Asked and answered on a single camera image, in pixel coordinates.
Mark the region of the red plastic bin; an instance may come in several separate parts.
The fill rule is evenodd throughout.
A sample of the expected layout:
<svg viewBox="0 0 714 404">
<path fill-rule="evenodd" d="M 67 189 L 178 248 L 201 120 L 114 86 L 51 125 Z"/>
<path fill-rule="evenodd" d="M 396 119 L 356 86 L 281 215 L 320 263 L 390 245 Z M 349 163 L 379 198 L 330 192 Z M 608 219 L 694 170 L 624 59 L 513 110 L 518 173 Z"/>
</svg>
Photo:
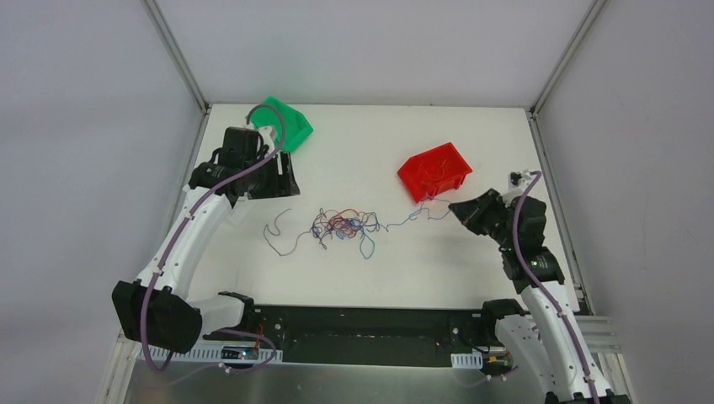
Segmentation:
<svg viewBox="0 0 714 404">
<path fill-rule="evenodd" d="M 452 142 L 410 157 L 397 176 L 414 203 L 458 189 L 473 172 Z"/>
</svg>

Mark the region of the green plastic bin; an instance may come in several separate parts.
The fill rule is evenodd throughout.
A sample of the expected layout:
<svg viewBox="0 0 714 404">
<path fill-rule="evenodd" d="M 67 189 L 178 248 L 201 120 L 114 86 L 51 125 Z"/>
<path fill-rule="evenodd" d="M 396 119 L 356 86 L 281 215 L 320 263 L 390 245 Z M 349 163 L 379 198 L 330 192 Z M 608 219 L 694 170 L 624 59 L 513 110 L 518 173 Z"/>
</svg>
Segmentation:
<svg viewBox="0 0 714 404">
<path fill-rule="evenodd" d="M 286 127 L 286 139 L 282 150 L 295 152 L 305 140 L 313 133 L 314 129 L 307 117 L 289 104 L 276 97 L 267 97 L 263 104 L 271 105 L 280 112 Z M 279 117 L 268 108 L 260 108 L 250 117 L 250 122 L 256 127 L 273 126 L 277 135 L 282 133 L 282 124 Z"/>
</svg>

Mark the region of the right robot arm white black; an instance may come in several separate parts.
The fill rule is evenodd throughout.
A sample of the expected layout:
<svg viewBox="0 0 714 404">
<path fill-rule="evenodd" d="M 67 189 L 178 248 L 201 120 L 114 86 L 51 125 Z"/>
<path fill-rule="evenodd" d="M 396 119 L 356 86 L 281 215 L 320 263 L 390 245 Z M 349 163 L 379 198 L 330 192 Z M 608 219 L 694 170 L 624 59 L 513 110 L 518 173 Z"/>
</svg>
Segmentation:
<svg viewBox="0 0 714 404">
<path fill-rule="evenodd" d="M 468 231 L 497 243 L 521 299 L 484 302 L 479 337 L 509 351 L 544 403 L 631 402 L 600 371 L 568 303 L 562 269 L 545 244 L 546 203 L 489 189 L 449 210 Z"/>
</svg>

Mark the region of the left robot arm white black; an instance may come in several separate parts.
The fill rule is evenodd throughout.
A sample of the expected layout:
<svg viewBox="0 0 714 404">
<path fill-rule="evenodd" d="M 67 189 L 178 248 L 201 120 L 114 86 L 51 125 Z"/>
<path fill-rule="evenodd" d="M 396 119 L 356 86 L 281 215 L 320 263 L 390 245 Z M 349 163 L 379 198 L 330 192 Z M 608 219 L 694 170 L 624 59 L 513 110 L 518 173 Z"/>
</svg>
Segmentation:
<svg viewBox="0 0 714 404">
<path fill-rule="evenodd" d="M 210 158 L 193 169 L 181 212 L 159 250 L 132 281 L 120 281 L 112 302 L 125 336 L 175 354 L 225 328 L 236 340 L 256 332 L 252 300 L 219 291 L 190 300 L 189 287 L 208 242 L 243 199 L 298 195 L 290 154 L 279 151 L 275 127 L 228 127 Z"/>
</svg>

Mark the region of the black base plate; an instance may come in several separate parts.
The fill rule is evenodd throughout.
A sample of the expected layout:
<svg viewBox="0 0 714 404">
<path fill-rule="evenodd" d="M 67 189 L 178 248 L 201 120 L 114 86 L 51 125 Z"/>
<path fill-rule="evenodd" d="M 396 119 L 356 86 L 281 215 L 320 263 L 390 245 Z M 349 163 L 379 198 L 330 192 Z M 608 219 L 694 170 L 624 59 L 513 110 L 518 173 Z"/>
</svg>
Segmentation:
<svg viewBox="0 0 714 404">
<path fill-rule="evenodd" d="M 292 364 L 445 368 L 454 354 L 503 345 L 481 310 L 250 306 L 234 328 L 258 332 Z"/>
</svg>

